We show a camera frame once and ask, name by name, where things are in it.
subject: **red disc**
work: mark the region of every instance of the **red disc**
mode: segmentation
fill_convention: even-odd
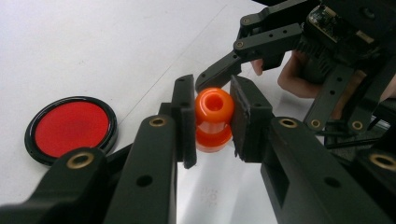
[[[106,112],[98,105],[71,102],[46,114],[35,129],[35,143],[43,153],[59,158],[78,147],[96,147],[108,130]]]

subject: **orange cylinder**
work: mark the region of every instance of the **orange cylinder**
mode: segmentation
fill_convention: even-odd
[[[201,91],[195,99],[196,144],[203,152],[216,152],[231,139],[233,98],[219,88]]]

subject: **human hand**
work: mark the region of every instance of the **human hand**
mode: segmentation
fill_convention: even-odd
[[[301,74],[308,62],[308,57],[299,52],[293,51],[289,61],[283,67],[277,84],[285,91],[289,91],[300,98],[315,98],[321,90],[322,85],[313,84],[301,78]],[[259,76],[262,74],[262,60],[251,62],[254,72]],[[340,100],[332,112],[333,119],[340,119],[342,111],[352,94],[359,87],[366,75],[358,70],[349,81],[346,90],[341,95]],[[396,97],[396,76],[393,77],[391,82],[385,88],[380,97],[380,102]]]

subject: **white surface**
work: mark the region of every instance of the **white surface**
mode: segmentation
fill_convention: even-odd
[[[249,0],[1,1],[0,205],[26,200],[48,170],[23,143],[40,109],[98,98],[117,115],[120,149],[171,101],[177,77],[196,77],[231,51],[239,19],[262,8]],[[277,116],[303,117],[311,101],[282,91],[279,69],[243,70]],[[198,152],[196,166],[178,169],[177,223],[276,223],[260,165],[235,158],[232,144]]]

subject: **black rim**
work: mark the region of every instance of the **black rim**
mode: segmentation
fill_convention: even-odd
[[[51,157],[44,153],[36,144],[35,142],[35,129],[40,122],[51,110],[54,108],[60,106],[60,105],[65,105],[73,102],[87,102],[91,103],[94,105],[98,105],[100,108],[102,108],[108,118],[108,128],[105,137],[102,139],[102,141],[96,146],[101,148],[105,153],[109,152],[111,148],[116,143],[117,136],[118,136],[118,127],[117,127],[117,118],[114,113],[114,111],[111,109],[111,107],[106,104],[105,102],[92,98],[92,97],[87,97],[87,96],[73,96],[73,97],[68,97],[61,99],[59,101],[56,101],[50,105],[47,105],[44,107],[40,112],[38,112],[35,117],[32,119],[32,121],[29,123],[25,137],[24,137],[24,143],[26,146],[26,150],[28,151],[29,155],[35,159],[38,162],[41,162],[45,165],[52,165],[58,158]]]

